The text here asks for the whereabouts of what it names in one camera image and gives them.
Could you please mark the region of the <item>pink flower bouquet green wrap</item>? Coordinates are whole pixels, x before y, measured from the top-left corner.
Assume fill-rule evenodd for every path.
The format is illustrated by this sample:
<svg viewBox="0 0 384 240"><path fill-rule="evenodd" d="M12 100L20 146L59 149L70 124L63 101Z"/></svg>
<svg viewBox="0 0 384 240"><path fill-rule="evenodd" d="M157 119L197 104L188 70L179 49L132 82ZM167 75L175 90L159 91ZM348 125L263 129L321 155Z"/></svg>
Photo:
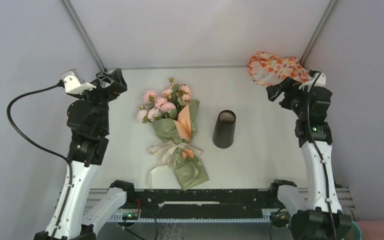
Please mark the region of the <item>pink flower bouquet green wrap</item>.
<svg viewBox="0 0 384 240"><path fill-rule="evenodd" d="M147 177L147 185L153 188L153 175L160 169L171 168L182 190L189 190L209 181L208 173L200 157L203 151L191 146L197 134L195 120L200 102L192 99L192 91L186 84L168 79L169 87L158 94L148 90L143 95L136 119L150 123L161 144L148 148L148 153L160 159Z"/></svg>

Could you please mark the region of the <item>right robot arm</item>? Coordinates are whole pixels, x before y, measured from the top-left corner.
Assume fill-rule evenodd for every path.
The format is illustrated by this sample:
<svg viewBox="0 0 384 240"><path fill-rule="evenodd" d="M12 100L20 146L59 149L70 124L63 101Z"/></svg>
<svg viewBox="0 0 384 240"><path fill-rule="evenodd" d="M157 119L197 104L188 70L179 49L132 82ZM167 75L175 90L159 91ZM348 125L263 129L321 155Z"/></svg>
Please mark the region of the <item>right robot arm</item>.
<svg viewBox="0 0 384 240"><path fill-rule="evenodd" d="M269 203L284 208L290 215L288 223L295 240L341 240L353 226L352 217L343 212L338 199L332 168L332 133L326 122L332 92L312 83L309 86L287 77L281 83L266 88L273 102L293 111L295 136L305 162L307 197L298 187L276 179L270 188Z"/></svg>

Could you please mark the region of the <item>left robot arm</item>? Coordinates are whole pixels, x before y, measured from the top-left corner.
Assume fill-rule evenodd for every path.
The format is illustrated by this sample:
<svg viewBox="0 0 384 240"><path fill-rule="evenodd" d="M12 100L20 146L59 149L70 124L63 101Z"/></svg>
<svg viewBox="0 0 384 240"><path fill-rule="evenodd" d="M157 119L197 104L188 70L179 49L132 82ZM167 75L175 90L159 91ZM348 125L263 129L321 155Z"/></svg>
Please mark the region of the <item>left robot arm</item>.
<svg viewBox="0 0 384 240"><path fill-rule="evenodd" d="M91 82L82 80L75 69L61 77L66 94L76 98L67 108L66 124L71 130L71 142L66 157L66 179L50 223L34 238L94 240L117 209L129 209L137 200L132 183L116 180L105 196L85 211L91 185L109 143L109 103L128 87L120 68L97 73Z"/></svg>

